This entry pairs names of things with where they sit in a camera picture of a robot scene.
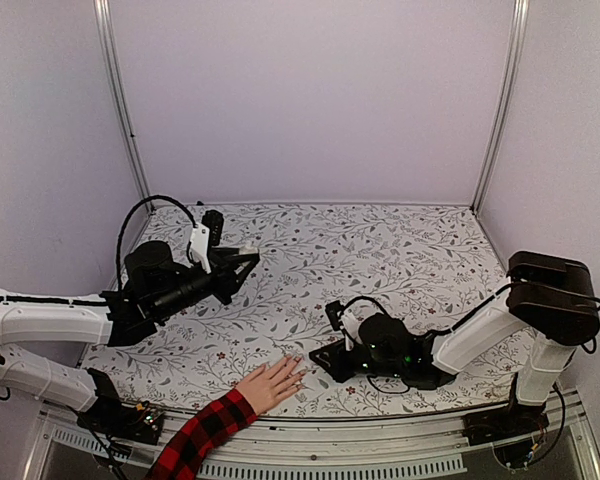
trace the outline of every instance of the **white metal grating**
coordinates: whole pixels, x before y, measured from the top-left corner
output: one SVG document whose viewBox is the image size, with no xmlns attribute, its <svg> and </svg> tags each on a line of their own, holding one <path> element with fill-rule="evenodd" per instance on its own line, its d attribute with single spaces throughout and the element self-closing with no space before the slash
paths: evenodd
<svg viewBox="0 0 600 480">
<path fill-rule="evenodd" d="M 92 453 L 101 457 L 108 457 L 107 452 L 100 446 L 98 442 L 85 431 L 72 430 L 70 428 L 56 426 L 53 431 L 53 440 L 67 447 L 73 447 L 83 452 Z M 105 445 L 109 444 L 106 438 L 102 438 Z M 126 462 L 129 459 L 128 455 L 118 452 L 112 452 L 116 460 Z"/>
<path fill-rule="evenodd" d="M 405 463 L 356 466 L 260 466 L 205 461 L 204 480 L 402 480 L 437 478 L 466 472 L 461 455 Z"/>
<path fill-rule="evenodd" d="M 86 431 L 56 425 L 53 440 L 93 455 L 106 452 Z M 114 453 L 116 459 L 148 468 L 149 463 L 132 461 L 128 455 Z M 277 466 L 205 460 L 199 472 L 204 480 L 406 480 L 437 478 L 466 472 L 460 454 L 404 463 L 354 466 Z"/>
</svg>

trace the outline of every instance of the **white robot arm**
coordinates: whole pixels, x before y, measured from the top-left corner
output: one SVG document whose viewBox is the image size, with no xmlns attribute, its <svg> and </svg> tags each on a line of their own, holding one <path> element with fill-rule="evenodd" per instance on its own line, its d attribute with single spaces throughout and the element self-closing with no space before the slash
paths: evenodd
<svg viewBox="0 0 600 480">
<path fill-rule="evenodd" d="M 509 261 L 508 276 L 510 280 L 455 325 L 423 335 L 410 333 L 372 298 L 357 297 L 344 306 L 330 303 L 325 311 L 344 338 L 309 356 L 338 382 L 362 373 L 399 377 L 409 387 L 432 390 L 452 382 L 489 348 L 531 326 L 535 343 L 514 377 L 509 405 L 486 416 L 467 415 L 465 424 L 475 443 L 533 432 L 546 423 L 545 402 L 575 349 L 595 342 L 600 299 L 593 295 L 589 270 L 581 262 L 518 252 Z M 381 313 L 358 322 L 349 311 L 357 301 L 370 301 Z M 476 425 L 488 425 L 490 432 L 482 435 Z"/>
<path fill-rule="evenodd" d="M 202 222 L 194 225 L 187 246 L 191 266 L 174 262 L 166 243 L 146 242 L 125 258 L 128 280 L 116 291 L 48 297 L 0 289 L 0 386 L 82 412 L 81 418 L 103 433 L 155 443 L 158 417 L 149 414 L 146 403 L 138 408 L 123 406 L 105 373 L 66 367 L 16 343 L 134 345 L 155 333 L 156 324 L 164 325 L 175 313 L 210 295 L 225 305 L 231 303 L 257 265 L 258 251 L 218 247 L 219 212 L 207 212 Z"/>
</svg>

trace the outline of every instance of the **purple-gray wall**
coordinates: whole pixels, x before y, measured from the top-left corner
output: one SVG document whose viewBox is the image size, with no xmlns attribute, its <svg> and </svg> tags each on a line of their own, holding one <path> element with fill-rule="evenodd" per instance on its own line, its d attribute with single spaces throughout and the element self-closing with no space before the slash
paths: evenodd
<svg viewBox="0 0 600 480">
<path fill-rule="evenodd" d="M 513 1 L 117 0 L 138 145 L 183 201 L 471 201 Z"/>
<path fill-rule="evenodd" d="M 600 296 L 600 2 L 531 2 L 527 38 L 484 219 L 497 250 L 576 258 Z M 598 353 L 576 356 L 600 447 Z"/>
<path fill-rule="evenodd" d="M 102 290 L 137 199 L 93 2 L 1 1 L 0 287 Z M 51 353 L 69 358 L 75 347 Z M 0 403 L 0 480 L 21 475 L 38 409 L 17 392 Z"/>
</svg>

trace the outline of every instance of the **table surface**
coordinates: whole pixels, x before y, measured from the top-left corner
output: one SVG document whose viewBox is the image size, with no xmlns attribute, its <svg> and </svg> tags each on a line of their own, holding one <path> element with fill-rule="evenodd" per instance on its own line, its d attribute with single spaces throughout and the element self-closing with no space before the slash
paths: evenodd
<svg viewBox="0 0 600 480">
<path fill-rule="evenodd" d="M 261 262 L 229 306 L 209 298 L 156 335 L 125 348 L 91 347 L 83 367 L 108 373 L 121 396 L 197 410 L 263 362 L 307 354 L 339 338 L 324 305 L 370 295 L 413 333 L 444 328 L 485 298 L 503 278 L 496 256 L 466 207 L 394 205 L 223 205 L 190 207 L 225 216 L 222 246 L 251 243 Z M 184 259 L 186 217 L 162 207 L 142 241 L 168 241 Z M 361 307 L 360 317 L 372 313 Z M 306 360 L 306 388 L 272 417 L 341 418 L 413 415 L 507 399 L 512 374 L 533 338 L 523 330 L 477 358 L 454 383 L 404 395 L 374 390 L 364 377 L 344 384 Z M 395 379 L 376 380 L 401 391 Z"/>
</svg>

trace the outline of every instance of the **plaid shirt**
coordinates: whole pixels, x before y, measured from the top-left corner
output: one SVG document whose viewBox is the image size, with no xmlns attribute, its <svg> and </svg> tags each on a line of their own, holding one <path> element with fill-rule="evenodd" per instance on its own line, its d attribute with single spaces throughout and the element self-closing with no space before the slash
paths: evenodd
<svg viewBox="0 0 600 480">
<path fill-rule="evenodd" d="M 175 434 L 144 480 L 194 480 L 209 451 L 256 418 L 242 394 L 231 390 L 204 407 Z"/>
</svg>

